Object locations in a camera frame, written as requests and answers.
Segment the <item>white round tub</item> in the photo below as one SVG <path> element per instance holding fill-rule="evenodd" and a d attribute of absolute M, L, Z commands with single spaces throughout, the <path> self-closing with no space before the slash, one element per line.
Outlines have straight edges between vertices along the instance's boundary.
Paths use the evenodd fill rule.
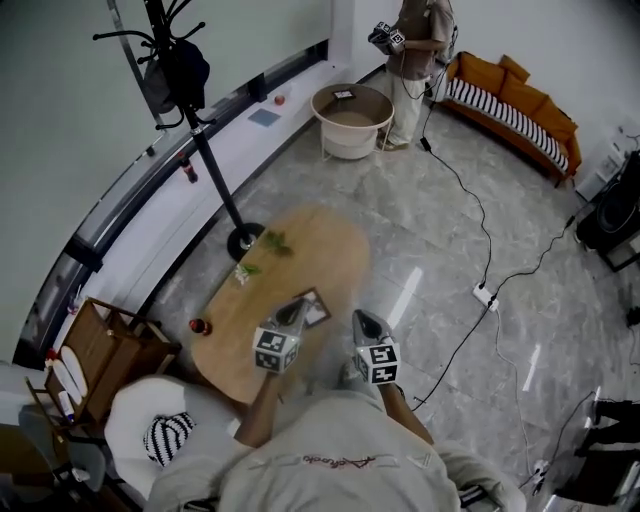
<path fill-rule="evenodd" d="M 334 92 L 350 90 L 351 99 L 336 99 Z M 393 120 L 393 103 L 381 92 L 357 84 L 325 87 L 311 98 L 311 109 L 322 123 L 322 150 L 356 160 L 370 154 L 376 145 L 378 129 Z"/>

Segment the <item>coat rack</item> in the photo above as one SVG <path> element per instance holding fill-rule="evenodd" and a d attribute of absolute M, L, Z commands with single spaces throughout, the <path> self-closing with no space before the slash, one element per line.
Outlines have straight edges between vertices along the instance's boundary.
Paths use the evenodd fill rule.
<path fill-rule="evenodd" d="M 251 222 L 245 224 L 242 221 L 240 212 L 238 212 L 227 188 L 227 184 L 220 173 L 220 167 L 218 167 L 218 163 L 211 152 L 209 142 L 204 134 L 204 128 L 202 127 L 204 124 L 215 124 L 216 120 L 204 121 L 196 114 L 197 110 L 204 107 L 204 81 L 201 76 L 201 69 L 198 69 L 198 67 L 202 65 L 206 66 L 206 76 L 208 76 L 208 64 L 206 64 L 200 52 L 197 51 L 197 48 L 191 43 L 188 43 L 189 48 L 195 49 L 197 55 L 194 58 L 193 50 L 190 50 L 191 55 L 186 56 L 184 52 L 186 44 L 184 44 L 184 42 L 198 30 L 202 29 L 205 23 L 198 23 L 195 28 L 181 37 L 175 37 L 171 33 L 171 22 L 190 2 L 191 0 L 183 0 L 182 3 L 176 6 L 177 0 L 173 0 L 169 8 L 165 11 L 162 0 L 144 0 L 147 16 L 149 17 L 153 31 L 153 37 L 137 30 L 122 30 L 95 34 L 93 40 L 97 41 L 98 39 L 123 35 L 138 36 L 143 39 L 142 46 L 150 49 L 149 56 L 139 58 L 138 64 L 143 64 L 156 58 L 158 59 L 167 83 L 170 99 L 180 111 L 180 120 L 174 124 L 156 125 L 156 129 L 175 128 L 182 124 L 186 118 L 196 148 L 200 152 L 202 161 L 207 167 L 207 171 L 235 225 L 235 229 L 231 232 L 227 240 L 227 251 L 235 261 L 240 261 L 264 231 L 264 226 Z"/>

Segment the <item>beige shirt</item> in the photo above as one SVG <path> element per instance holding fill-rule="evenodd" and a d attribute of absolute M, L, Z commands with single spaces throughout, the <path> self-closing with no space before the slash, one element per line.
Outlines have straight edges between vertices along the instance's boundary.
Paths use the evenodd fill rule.
<path fill-rule="evenodd" d="M 395 28 L 407 41 L 434 40 L 449 43 L 453 13 L 448 0 L 404 0 Z M 424 80 L 433 71 L 435 52 L 406 50 L 392 55 L 387 69 L 405 80 Z"/>
<path fill-rule="evenodd" d="M 212 497 L 218 512 L 457 512 L 456 488 L 472 484 L 503 510 L 525 510 L 522 493 L 486 462 L 428 445 L 361 393 L 288 403 L 274 438 L 257 450 L 213 432 L 196 425 L 155 481 L 145 512 L 178 512 Z"/>

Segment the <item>floor outlet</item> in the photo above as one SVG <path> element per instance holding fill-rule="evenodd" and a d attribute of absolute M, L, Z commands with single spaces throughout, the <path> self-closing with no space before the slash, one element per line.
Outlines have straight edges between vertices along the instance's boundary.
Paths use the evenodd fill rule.
<path fill-rule="evenodd" d="M 489 301 L 491 301 L 491 297 L 493 297 L 493 294 L 489 290 L 487 290 L 486 286 L 484 288 L 480 288 L 480 284 L 478 283 L 476 287 L 473 289 L 473 296 L 476 299 L 478 299 L 480 302 L 482 302 L 484 307 L 487 307 L 489 305 Z M 497 309 L 498 309 L 498 299 L 493 301 L 493 304 L 491 304 L 489 311 L 491 311 L 492 313 L 495 313 Z"/>

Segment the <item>marble floor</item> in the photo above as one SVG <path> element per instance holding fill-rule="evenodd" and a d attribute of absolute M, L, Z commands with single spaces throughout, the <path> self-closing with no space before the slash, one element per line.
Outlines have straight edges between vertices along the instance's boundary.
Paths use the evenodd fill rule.
<path fill-rule="evenodd" d="M 426 106 L 423 110 L 424 120 Z M 319 132 L 313 124 L 244 186 L 237 194 L 239 208 L 245 219 L 268 223 L 296 204 L 316 201 L 362 227 L 371 245 L 372 272 L 357 306 L 385 317 L 403 297 L 406 308 L 395 327 L 404 363 L 399 383 L 409 403 L 417 405 L 414 397 L 432 390 L 483 312 L 471 294 L 488 257 L 480 208 L 455 176 L 424 152 L 419 133 L 408 151 L 348 162 L 322 161 Z M 554 189 L 509 149 L 442 109 L 431 116 L 427 136 L 434 153 L 483 203 L 493 244 L 488 289 L 535 266 L 580 206 L 571 186 Z M 156 296 L 151 315 L 176 341 L 188 338 L 187 321 L 233 268 L 225 250 L 230 226 L 222 213 Z M 589 391 L 600 386 L 603 397 L 640 398 L 638 367 L 629 364 L 633 338 L 624 322 L 639 286 L 636 265 L 611 273 L 575 242 L 570 229 L 535 275 L 513 279 L 500 292 L 498 342 L 518 368 L 531 464 L 551 457 L 562 424 Z M 436 440 L 460 442 L 521 483 L 528 468 L 515 373 L 496 354 L 497 329 L 498 316 L 488 314 L 416 414 Z M 348 345 L 348 338 L 345 326 L 331 350 Z M 181 357 L 190 367 L 189 351 Z M 640 350 L 635 359 L 640 361 Z M 570 422 L 561 453 L 579 435 L 587 406 Z"/>

